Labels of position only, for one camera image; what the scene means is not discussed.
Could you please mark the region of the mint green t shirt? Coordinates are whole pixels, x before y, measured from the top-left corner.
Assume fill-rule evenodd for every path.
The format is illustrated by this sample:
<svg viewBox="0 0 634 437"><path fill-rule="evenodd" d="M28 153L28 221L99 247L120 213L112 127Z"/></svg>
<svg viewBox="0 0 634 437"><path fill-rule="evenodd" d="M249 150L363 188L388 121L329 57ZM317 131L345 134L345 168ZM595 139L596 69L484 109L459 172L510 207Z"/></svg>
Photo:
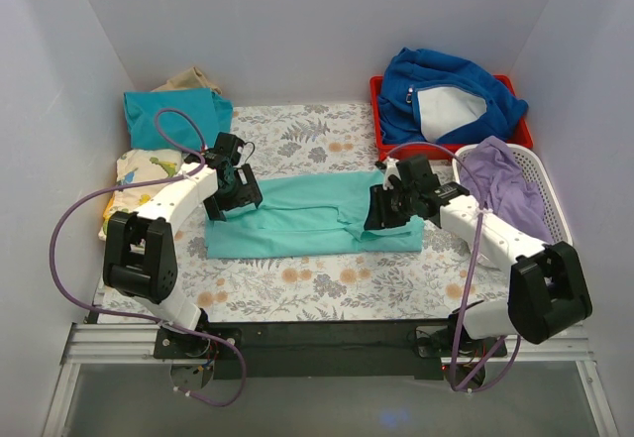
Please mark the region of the mint green t shirt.
<svg viewBox="0 0 634 437"><path fill-rule="evenodd" d="M366 231L370 188L382 174L339 172L287 176L259 182L263 201L208 221L210 259L273 259L363 252L419 253L420 218L395 229Z"/></svg>

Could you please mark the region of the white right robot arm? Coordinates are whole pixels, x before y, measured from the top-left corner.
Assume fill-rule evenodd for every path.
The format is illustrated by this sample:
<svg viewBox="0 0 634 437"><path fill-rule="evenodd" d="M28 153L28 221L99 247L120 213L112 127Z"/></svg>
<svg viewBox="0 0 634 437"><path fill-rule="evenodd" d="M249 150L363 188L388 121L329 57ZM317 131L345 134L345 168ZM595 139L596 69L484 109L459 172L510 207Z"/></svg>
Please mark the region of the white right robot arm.
<svg viewBox="0 0 634 437"><path fill-rule="evenodd" d="M308 174L255 184L263 201L208 223L208 255L221 259L419 252L432 222L471 242L508 278L503 301L463 305L450 347L470 355L484 338L515 334L538 345L592 312L579 256L497 217L459 182L440 183L423 156L389 158L374 172Z"/></svg>

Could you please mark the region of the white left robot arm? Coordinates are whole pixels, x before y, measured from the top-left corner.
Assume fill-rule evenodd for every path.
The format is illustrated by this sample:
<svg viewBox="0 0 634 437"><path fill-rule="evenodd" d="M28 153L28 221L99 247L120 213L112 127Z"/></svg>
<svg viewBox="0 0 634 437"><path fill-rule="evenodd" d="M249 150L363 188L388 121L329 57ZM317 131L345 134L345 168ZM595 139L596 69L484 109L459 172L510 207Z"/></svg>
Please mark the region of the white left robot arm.
<svg viewBox="0 0 634 437"><path fill-rule="evenodd" d="M136 210L118 211L108 221L104 283L137 300L158 320L181 327L176 345L191 358L209 350L211 335L198 325L202 310L177 283L174 237L200 205L209 220L224 221L227 211L262 203L251 166L241 162L245 144L220 133L201 158L187 157L179 171L183 179L165 186Z"/></svg>

